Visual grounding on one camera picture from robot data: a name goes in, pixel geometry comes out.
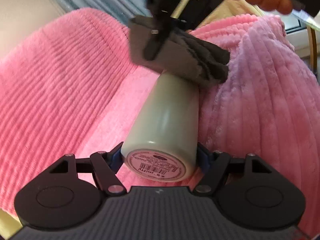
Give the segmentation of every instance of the fluffy pink fabric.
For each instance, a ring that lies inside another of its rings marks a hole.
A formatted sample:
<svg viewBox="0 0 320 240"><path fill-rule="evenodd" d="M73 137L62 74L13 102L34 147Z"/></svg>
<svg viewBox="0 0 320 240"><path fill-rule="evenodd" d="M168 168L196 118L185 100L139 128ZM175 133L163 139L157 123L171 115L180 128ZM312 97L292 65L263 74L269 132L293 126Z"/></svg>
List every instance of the fluffy pink fabric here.
<svg viewBox="0 0 320 240"><path fill-rule="evenodd" d="M243 15L193 34L231 52L227 82L201 93L199 141L264 158L305 194L301 228L319 232L320 90L282 22ZM97 10L74 11L26 39L0 61L0 208L14 213L17 191L62 155L123 141L156 78L131 63L128 29ZM127 188L163 185L125 166L118 177Z"/></svg>

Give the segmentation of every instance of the pink blanket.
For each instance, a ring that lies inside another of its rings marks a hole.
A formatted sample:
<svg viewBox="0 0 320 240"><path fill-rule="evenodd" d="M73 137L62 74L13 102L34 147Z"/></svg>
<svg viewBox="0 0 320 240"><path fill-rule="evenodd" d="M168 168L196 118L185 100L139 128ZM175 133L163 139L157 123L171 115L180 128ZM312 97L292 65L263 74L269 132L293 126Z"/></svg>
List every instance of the pink blanket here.
<svg viewBox="0 0 320 240"><path fill-rule="evenodd" d="M193 32L231 52L225 84L201 92L199 141L256 153L307 198L300 227L320 231L320 90L278 17L243 15ZM74 11L0 61L0 208L66 153L88 157L123 141L157 74L131 63L128 29L109 15ZM123 166L131 185L163 185ZM199 171L181 185L194 186Z"/></svg>

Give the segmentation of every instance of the pink ribbed blanket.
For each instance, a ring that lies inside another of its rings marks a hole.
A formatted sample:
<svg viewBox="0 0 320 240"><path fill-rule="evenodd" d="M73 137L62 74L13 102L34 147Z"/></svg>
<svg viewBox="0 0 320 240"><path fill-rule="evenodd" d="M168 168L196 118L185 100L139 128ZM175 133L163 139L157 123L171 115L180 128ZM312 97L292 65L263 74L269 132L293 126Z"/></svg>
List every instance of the pink ribbed blanket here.
<svg viewBox="0 0 320 240"><path fill-rule="evenodd" d="M199 141L264 158L305 194L301 228L319 232L320 90L282 22L243 15L193 34L231 52L227 82L201 92ZM14 213L17 191L62 155L123 141L156 78L131 63L128 29L103 12L74 11L33 33L0 61L0 208ZM125 166L118 177L163 185Z"/></svg>

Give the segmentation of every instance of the yellow fabric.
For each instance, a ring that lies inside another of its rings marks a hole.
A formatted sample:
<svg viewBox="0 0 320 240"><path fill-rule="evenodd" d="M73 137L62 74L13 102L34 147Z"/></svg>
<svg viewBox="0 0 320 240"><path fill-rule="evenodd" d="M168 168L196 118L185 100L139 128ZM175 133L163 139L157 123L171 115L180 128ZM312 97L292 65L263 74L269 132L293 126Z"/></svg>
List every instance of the yellow fabric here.
<svg viewBox="0 0 320 240"><path fill-rule="evenodd" d="M22 228L22 225L18 218L14 218L0 209L0 235L4 239L10 238L20 228Z"/></svg>
<svg viewBox="0 0 320 240"><path fill-rule="evenodd" d="M181 0L172 13L172 17L178 18L188 2L189 0ZM245 0L224 0L198 27L202 27L213 21L247 13L263 16L263 12L256 5L250 5Z"/></svg>

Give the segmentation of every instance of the ribbed black surface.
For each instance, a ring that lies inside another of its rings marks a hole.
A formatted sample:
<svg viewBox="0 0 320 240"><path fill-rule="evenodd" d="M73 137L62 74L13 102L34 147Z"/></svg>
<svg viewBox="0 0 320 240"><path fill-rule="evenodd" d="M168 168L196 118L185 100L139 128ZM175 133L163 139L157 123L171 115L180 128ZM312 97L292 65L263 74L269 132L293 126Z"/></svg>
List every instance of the ribbed black surface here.
<svg viewBox="0 0 320 240"><path fill-rule="evenodd" d="M209 198L186 187L132 187L129 194L109 198L90 221L60 232L23 228L12 239L48 240L293 240L294 227L257 232L234 225Z"/></svg>

